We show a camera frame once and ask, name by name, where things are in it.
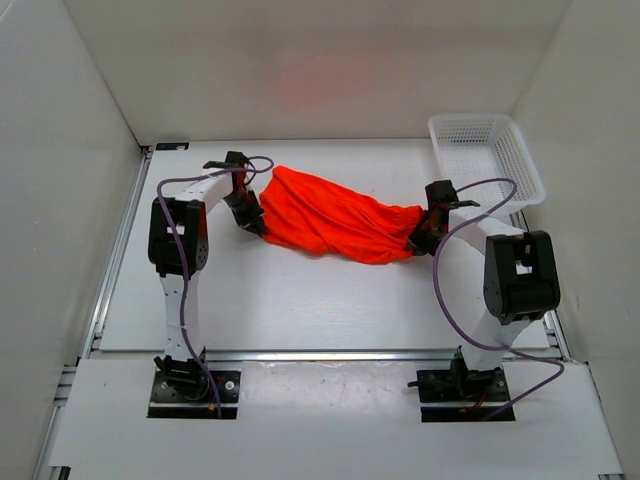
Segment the white platform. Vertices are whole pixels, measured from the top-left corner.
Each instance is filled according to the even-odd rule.
[[[171,420],[146,418],[150,358],[82,361],[50,464],[71,467],[71,480],[597,480],[621,472],[586,366],[567,365],[559,381],[516,405],[515,422],[468,424],[420,423],[416,395],[400,388],[410,364],[269,368],[243,367],[237,420]],[[517,394],[550,367],[516,362],[505,371]]]
[[[387,204],[426,205],[436,180],[430,140],[196,142],[186,151],[158,151],[142,193],[111,301],[102,350],[162,350],[164,298],[147,259],[151,201],[167,177],[192,176],[228,150],[267,155],[280,165],[319,175]],[[253,185],[260,192],[270,174]],[[166,187],[175,194],[182,186]],[[431,258],[361,265],[266,244],[241,231],[220,205],[209,222],[209,262],[200,280],[205,344],[222,350],[453,349],[461,341],[436,303]],[[448,246],[441,265],[445,297],[460,323],[480,319],[484,259],[466,243]],[[548,347],[541,322],[516,342]]]

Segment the white plastic basket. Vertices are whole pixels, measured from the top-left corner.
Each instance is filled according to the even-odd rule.
[[[544,187],[516,122],[500,114],[438,115],[429,120],[431,141],[443,178],[461,188],[478,180],[507,177],[518,184],[516,196],[501,213],[515,213],[527,205],[541,203]],[[481,185],[460,194],[483,209],[509,194],[504,183]]]

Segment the white wall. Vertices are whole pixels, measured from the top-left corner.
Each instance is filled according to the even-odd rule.
[[[141,143],[425,137],[511,111],[569,0],[65,0]]]
[[[0,478],[24,479],[140,154],[61,2],[0,12]]]
[[[574,0],[515,111],[548,194],[526,213],[553,237],[571,351],[589,361],[621,461],[638,477],[639,26],[636,0]]]

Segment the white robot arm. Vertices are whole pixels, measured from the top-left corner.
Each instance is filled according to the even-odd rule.
[[[551,239],[546,232],[523,232],[493,218],[469,224],[478,212],[457,209],[478,204],[459,201],[448,180],[434,182],[426,191],[429,207],[409,236],[409,245],[418,255],[435,256],[450,229],[467,222],[466,227],[456,228],[456,232],[485,256],[486,309],[473,332],[459,330],[445,311],[464,343],[448,371],[423,372],[424,378],[410,385],[420,388],[425,401],[477,399],[480,394],[498,390],[494,386],[504,384],[501,365],[505,353],[525,328],[560,302]]]
[[[262,218],[264,211],[247,185],[246,172],[242,170],[248,162],[249,159],[242,153],[228,152],[225,162],[207,163],[204,174],[212,172],[212,168],[235,171],[201,179],[175,197],[164,198],[186,257],[186,282],[182,260],[165,212],[157,198],[152,204],[148,255],[160,275],[167,322],[164,358],[157,357],[155,362],[168,384],[190,396],[198,394],[203,382],[201,368],[194,360],[193,353],[199,355],[201,363],[204,362],[205,346],[198,319],[198,280],[209,254],[207,214],[224,200],[240,228],[259,236],[266,231]],[[182,316],[180,309],[183,297]]]

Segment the orange cloth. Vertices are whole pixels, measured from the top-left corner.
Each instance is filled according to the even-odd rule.
[[[408,258],[407,238],[422,207],[386,206],[319,177],[278,166],[260,194],[267,234],[276,245],[316,255],[339,253],[384,264]]]

